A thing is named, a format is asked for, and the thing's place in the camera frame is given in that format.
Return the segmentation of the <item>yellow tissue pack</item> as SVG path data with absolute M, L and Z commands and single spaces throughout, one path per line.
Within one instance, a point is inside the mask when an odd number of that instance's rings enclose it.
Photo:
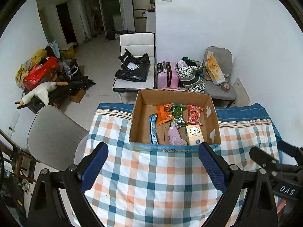
M 188 125 L 185 127 L 187 144 L 199 145 L 204 142 L 204 137 L 201 131 L 201 128 L 198 124 Z

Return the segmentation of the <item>purple knotted towel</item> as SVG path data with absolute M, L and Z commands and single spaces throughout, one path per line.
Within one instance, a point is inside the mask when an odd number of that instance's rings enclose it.
M 174 146 L 186 146 L 187 142 L 181 138 L 178 128 L 179 126 L 177 123 L 170 125 L 170 128 L 167 132 L 169 143 Z

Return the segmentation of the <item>red snack packet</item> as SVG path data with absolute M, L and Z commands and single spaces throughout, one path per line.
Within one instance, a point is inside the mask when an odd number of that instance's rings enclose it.
M 202 126 L 201 122 L 201 113 L 203 112 L 204 108 L 195 106 L 195 105 L 187 105 L 188 109 L 188 118 L 185 120 L 186 124 L 198 124 Z

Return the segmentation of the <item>green snack packet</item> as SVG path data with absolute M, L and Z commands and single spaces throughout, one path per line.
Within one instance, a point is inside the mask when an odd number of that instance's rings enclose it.
M 171 124 L 178 124 L 179 127 L 184 127 L 186 126 L 186 123 L 183 119 L 183 111 L 185 111 L 187 108 L 187 105 L 182 105 L 182 104 L 172 104 L 172 115 L 174 118 L 170 122 Z

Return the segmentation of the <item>orange snack packet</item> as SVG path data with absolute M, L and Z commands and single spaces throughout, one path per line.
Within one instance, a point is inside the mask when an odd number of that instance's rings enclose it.
M 172 104 L 156 106 L 157 109 L 157 124 L 164 124 L 174 119 L 174 115 L 170 114 Z

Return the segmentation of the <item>blue long snack stick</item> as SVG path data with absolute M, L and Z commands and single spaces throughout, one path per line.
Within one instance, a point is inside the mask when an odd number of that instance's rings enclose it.
M 150 138 L 150 143 L 152 145 L 158 144 L 156 121 L 157 121 L 157 114 L 152 114 L 149 116 L 149 138 Z

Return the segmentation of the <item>grey chair near table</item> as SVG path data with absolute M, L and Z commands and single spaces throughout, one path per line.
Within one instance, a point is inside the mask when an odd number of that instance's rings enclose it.
M 38 161 L 59 171 L 74 164 L 79 144 L 86 143 L 89 131 L 54 106 L 41 108 L 30 127 L 27 145 Z

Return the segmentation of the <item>plaid checkered tablecloth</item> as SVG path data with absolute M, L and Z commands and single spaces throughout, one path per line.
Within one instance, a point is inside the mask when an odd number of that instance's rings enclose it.
M 201 226 L 218 202 L 217 191 L 197 152 L 136 151 L 129 143 L 133 105 L 101 103 L 94 114 L 84 155 L 100 143 L 108 158 L 85 193 L 106 226 Z M 221 143 L 212 149 L 245 171 L 258 165 L 249 157 L 257 146 L 278 160 L 281 136 L 265 108 L 218 108 Z

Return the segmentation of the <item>wooden chair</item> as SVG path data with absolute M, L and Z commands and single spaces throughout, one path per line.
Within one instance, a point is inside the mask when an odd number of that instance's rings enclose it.
M 13 149 L 10 149 L 7 145 L 5 145 L 1 141 L 1 151 L 10 157 L 10 159 L 4 158 L 4 161 L 10 163 L 14 177 L 25 179 L 29 183 L 36 182 L 36 180 L 34 179 L 35 165 L 36 163 L 40 163 L 40 162 L 36 160 L 30 153 L 22 150 L 18 145 L 16 145 L 11 140 L 11 138 L 9 138 L 2 130 L 1 130 L 1 137 L 3 137 L 4 140 L 13 147 Z M 24 157 L 30 160 L 28 170 L 22 167 L 22 162 Z

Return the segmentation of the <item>small cardboard box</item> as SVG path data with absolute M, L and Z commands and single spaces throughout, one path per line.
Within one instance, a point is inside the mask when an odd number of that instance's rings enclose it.
M 85 96 L 85 91 L 83 89 L 80 89 L 77 94 L 75 95 L 68 95 L 68 98 L 70 101 L 74 103 L 81 103 L 81 100 Z

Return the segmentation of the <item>cardboard milk box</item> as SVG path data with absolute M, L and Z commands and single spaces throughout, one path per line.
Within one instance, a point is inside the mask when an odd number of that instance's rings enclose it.
M 210 95 L 144 89 L 138 92 L 129 142 L 139 151 L 192 152 L 198 145 L 221 143 Z

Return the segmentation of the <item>tape roll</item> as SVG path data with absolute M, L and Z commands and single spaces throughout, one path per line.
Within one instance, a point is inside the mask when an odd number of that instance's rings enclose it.
M 225 83 L 221 84 L 221 89 L 224 92 L 229 92 L 230 89 L 231 89 L 231 86 L 230 86 L 230 84 L 228 82 L 225 82 Z

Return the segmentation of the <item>white goose plush toy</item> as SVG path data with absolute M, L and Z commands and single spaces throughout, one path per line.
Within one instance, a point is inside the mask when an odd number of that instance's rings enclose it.
M 33 97 L 39 98 L 45 106 L 49 104 L 49 93 L 54 91 L 58 86 L 67 86 L 68 82 L 44 82 L 27 93 L 19 102 L 18 108 L 21 108 L 31 102 Z

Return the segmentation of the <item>yellow paper bag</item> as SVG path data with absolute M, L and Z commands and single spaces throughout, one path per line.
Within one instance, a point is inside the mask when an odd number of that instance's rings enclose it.
M 214 85 L 220 85 L 226 82 L 226 78 L 222 73 L 218 61 L 214 57 L 214 53 L 208 51 L 206 54 L 206 60 L 204 61 L 206 70 Z

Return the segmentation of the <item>patterned tote bag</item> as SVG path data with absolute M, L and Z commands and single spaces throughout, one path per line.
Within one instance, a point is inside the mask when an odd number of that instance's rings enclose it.
M 204 93 L 205 83 L 202 79 L 203 63 L 189 58 L 179 60 L 175 65 L 179 81 L 189 92 Z

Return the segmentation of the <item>pink suitcase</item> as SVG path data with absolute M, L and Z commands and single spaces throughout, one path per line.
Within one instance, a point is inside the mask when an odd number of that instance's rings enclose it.
M 179 77 L 175 70 L 176 63 L 163 61 L 157 63 L 157 89 L 164 87 L 178 87 Z

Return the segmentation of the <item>red plastic bag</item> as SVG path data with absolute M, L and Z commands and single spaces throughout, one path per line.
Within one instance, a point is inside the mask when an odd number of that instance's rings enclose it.
M 58 59 L 50 56 L 43 64 L 33 67 L 29 74 L 24 78 L 23 83 L 27 90 L 36 88 L 43 78 L 53 80 L 58 68 Z

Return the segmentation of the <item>black plastic bag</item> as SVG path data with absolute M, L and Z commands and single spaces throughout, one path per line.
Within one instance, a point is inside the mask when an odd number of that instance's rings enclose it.
M 125 49 L 125 53 L 118 59 L 121 61 L 121 68 L 115 73 L 117 79 L 130 82 L 146 82 L 151 66 L 147 53 L 136 58 Z

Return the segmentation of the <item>yellow cloth pile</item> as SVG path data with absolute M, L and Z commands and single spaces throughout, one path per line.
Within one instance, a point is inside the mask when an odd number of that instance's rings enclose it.
M 29 71 L 37 66 L 42 59 L 47 57 L 47 51 L 45 49 L 38 50 L 30 59 L 26 60 L 20 65 L 19 70 L 15 75 L 15 82 L 19 88 L 24 89 L 24 79 L 28 76 Z

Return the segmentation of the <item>white padded chair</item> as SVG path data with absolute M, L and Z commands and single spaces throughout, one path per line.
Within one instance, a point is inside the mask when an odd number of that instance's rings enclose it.
M 120 36 L 121 54 L 125 52 L 125 49 L 127 49 L 136 58 L 138 58 L 139 56 L 143 56 L 145 53 L 147 53 L 151 66 L 149 68 L 146 82 L 131 82 L 122 79 L 115 79 L 112 87 L 114 92 L 138 92 L 140 89 L 153 89 L 155 87 L 155 41 L 155 34 L 150 32 L 122 34 Z

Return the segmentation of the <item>grey chair by wall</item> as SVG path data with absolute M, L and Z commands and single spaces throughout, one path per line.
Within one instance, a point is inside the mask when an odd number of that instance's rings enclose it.
M 213 99 L 232 102 L 236 92 L 230 84 L 233 57 L 229 50 L 210 46 L 203 58 L 204 92 Z

